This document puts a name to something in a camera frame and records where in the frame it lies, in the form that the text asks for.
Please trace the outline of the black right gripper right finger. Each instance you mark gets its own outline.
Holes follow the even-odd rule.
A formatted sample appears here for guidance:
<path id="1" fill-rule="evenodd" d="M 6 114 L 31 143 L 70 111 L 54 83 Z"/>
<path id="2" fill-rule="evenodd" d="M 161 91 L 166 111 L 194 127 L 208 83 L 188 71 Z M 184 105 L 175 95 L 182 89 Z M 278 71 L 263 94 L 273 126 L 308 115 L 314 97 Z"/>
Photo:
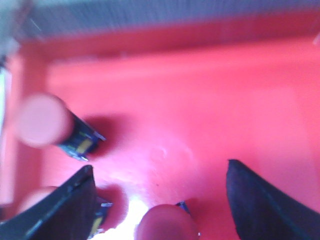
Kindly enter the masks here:
<path id="1" fill-rule="evenodd" d="M 288 196 L 241 161 L 231 159 L 226 192 L 242 240 L 318 240 L 320 214 Z"/>

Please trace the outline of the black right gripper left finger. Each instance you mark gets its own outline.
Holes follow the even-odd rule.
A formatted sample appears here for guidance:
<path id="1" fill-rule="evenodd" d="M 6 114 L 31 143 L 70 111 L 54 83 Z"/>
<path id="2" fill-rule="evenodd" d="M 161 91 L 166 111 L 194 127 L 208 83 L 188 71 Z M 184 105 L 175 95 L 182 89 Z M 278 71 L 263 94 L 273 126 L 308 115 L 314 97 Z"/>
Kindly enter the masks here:
<path id="1" fill-rule="evenodd" d="M 86 240 L 96 214 L 93 167 L 85 165 L 64 184 L 0 226 L 2 240 Z"/>

